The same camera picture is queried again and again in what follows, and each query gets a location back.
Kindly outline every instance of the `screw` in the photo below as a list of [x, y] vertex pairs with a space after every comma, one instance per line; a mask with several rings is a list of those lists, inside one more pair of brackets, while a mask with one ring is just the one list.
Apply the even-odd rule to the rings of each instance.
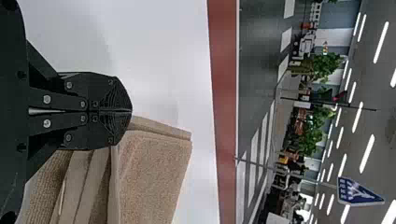
[[17, 73], [17, 77], [18, 77], [19, 79], [25, 80], [25, 79], [27, 78], [27, 75], [26, 75], [25, 72], [19, 71], [19, 72]]
[[25, 152], [26, 149], [27, 149], [27, 146], [24, 143], [20, 143], [19, 145], [17, 145], [17, 151], [19, 151], [20, 153]]
[[44, 104], [48, 105], [50, 103], [50, 96], [49, 95], [44, 95], [43, 102], [44, 102]]
[[71, 90], [73, 88], [73, 83], [72, 82], [66, 82], [66, 88]]
[[44, 126], [44, 128], [49, 128], [50, 127], [50, 120], [49, 119], [44, 119], [43, 126]]
[[66, 135], [66, 142], [70, 142], [70, 141], [72, 141], [72, 135], [70, 134], [70, 133], [68, 133], [67, 135]]

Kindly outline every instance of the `sidewalk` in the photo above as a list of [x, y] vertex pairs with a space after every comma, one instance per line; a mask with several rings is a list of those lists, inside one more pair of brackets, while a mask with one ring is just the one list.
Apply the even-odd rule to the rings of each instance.
[[[274, 129], [272, 134], [271, 153], [267, 166], [275, 166], [276, 152], [282, 149], [283, 139], [285, 138], [286, 130], [290, 120], [290, 113], [294, 105], [293, 101], [281, 100], [280, 97], [283, 96], [289, 98], [297, 98], [300, 79], [301, 77], [292, 77], [289, 72], [287, 72], [280, 80], [280, 83], [276, 88]], [[265, 192], [269, 193], [274, 180], [274, 174], [271, 170], [267, 170], [267, 174], [268, 182]]]

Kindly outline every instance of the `red wall stripe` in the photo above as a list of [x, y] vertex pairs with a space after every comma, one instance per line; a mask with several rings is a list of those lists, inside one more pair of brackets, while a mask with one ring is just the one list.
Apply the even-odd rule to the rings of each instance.
[[221, 224], [235, 223], [236, 1], [207, 0]]

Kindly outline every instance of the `blue road sign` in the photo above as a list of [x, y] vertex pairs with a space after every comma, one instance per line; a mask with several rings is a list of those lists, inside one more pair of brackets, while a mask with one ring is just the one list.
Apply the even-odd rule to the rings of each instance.
[[339, 203], [350, 206], [370, 206], [385, 203], [381, 196], [349, 178], [338, 177], [337, 188]]

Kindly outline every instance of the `green tree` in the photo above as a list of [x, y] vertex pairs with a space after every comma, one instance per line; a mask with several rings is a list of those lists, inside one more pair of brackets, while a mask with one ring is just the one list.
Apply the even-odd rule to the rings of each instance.
[[335, 112], [326, 107], [315, 107], [304, 125], [304, 134], [299, 138], [299, 149], [305, 156], [317, 152], [317, 143], [323, 139], [323, 127], [326, 119], [333, 119]]
[[341, 56], [335, 53], [313, 55], [310, 58], [302, 60], [300, 66], [289, 66], [288, 69], [292, 75], [307, 76], [305, 86], [309, 86], [317, 80], [320, 80], [321, 83], [329, 81], [329, 75], [340, 66], [342, 61]]

